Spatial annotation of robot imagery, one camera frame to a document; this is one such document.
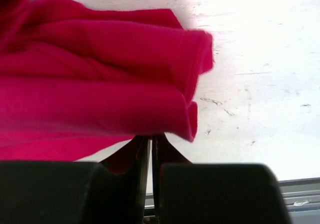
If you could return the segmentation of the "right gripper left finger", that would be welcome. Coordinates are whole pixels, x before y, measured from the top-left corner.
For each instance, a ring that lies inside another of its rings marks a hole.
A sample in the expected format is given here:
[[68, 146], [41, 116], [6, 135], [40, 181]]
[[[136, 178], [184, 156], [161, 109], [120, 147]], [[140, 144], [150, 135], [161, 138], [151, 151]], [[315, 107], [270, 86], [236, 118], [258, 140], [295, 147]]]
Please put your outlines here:
[[3, 224], [141, 224], [149, 139], [135, 136], [100, 162], [3, 161]]

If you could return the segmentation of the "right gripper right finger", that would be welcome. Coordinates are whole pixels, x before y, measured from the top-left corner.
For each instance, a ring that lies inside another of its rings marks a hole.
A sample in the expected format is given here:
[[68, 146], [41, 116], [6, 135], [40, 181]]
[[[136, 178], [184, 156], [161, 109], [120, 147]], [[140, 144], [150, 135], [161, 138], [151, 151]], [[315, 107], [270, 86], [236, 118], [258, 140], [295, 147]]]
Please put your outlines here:
[[194, 164], [164, 134], [152, 137], [154, 210], [161, 224], [289, 224], [263, 164]]

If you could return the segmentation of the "crimson red t shirt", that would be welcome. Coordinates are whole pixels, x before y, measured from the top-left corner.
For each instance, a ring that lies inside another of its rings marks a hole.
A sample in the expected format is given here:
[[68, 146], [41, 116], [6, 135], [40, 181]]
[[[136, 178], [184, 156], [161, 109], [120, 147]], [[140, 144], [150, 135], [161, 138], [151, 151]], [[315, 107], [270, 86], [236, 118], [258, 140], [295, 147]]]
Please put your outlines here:
[[170, 9], [0, 0], [0, 158], [75, 161], [136, 135], [193, 141], [212, 44]]

